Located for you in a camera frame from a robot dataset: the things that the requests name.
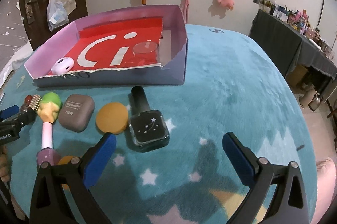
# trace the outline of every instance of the pink cushion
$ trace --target pink cushion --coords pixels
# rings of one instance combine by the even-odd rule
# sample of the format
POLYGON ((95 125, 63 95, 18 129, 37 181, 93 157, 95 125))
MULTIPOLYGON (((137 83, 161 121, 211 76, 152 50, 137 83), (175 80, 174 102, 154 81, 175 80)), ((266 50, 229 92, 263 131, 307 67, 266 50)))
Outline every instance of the pink cushion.
POLYGON ((317 224, 331 205, 336 183, 336 167, 331 158, 317 162, 317 202, 311 224, 317 224))

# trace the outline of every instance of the black tablecloth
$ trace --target black tablecloth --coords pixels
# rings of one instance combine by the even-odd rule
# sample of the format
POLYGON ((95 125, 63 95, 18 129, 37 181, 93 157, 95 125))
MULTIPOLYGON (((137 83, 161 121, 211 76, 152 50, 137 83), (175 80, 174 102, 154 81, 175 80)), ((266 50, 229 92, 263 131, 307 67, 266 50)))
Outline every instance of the black tablecloth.
POLYGON ((249 36, 267 53, 286 77, 297 64, 313 67, 335 80, 337 67, 305 36, 278 18, 259 10, 249 36))

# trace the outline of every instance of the red paper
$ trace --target red paper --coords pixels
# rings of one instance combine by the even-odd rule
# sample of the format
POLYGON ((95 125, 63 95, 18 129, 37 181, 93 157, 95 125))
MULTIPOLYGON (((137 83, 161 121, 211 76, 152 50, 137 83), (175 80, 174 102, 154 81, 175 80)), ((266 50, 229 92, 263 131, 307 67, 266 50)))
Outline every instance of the red paper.
POLYGON ((80 31, 79 41, 65 57, 71 57, 75 62, 71 71, 156 64, 156 51, 134 56, 133 46, 149 40, 159 46, 161 32, 162 18, 119 21, 87 28, 80 31))

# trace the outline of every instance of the door handle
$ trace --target door handle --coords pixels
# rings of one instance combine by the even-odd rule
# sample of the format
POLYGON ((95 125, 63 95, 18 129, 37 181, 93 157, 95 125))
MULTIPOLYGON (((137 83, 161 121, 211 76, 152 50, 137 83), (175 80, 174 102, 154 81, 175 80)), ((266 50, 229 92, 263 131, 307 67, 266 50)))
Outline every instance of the door handle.
POLYGON ((31 24, 35 21, 34 14, 33 14, 33 7, 31 6, 32 3, 37 2, 38 0, 25 0, 25 8, 26 8, 26 15, 28 24, 31 24))

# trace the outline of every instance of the red bead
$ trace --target red bead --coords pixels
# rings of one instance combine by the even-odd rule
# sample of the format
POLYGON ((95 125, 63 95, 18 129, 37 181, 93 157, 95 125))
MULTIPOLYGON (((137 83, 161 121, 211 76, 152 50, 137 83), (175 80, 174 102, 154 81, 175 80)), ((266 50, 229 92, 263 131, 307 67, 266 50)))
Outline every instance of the red bead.
POLYGON ((33 99, 33 96, 32 96, 32 95, 28 95, 28 96, 26 96, 26 97, 25 97, 25 103, 27 103, 27 102, 31 102, 31 101, 32 101, 32 99, 33 99))

